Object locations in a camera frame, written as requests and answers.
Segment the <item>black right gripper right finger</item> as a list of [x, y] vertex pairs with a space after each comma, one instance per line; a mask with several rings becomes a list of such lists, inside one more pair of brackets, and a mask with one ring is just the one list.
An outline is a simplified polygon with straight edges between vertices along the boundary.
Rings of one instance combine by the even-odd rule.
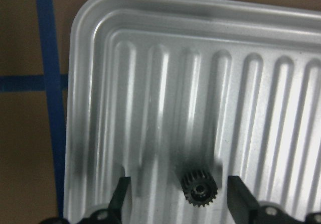
[[239, 176], [228, 176], [227, 205], [235, 223], [255, 223], [260, 205]]

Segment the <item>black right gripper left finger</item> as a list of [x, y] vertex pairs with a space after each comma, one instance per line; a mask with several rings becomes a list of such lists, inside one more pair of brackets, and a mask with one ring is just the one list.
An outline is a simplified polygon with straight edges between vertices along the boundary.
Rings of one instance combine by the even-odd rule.
[[108, 205], [107, 223], [122, 223], [122, 209], [130, 185], [130, 177], [119, 178], [112, 199]]

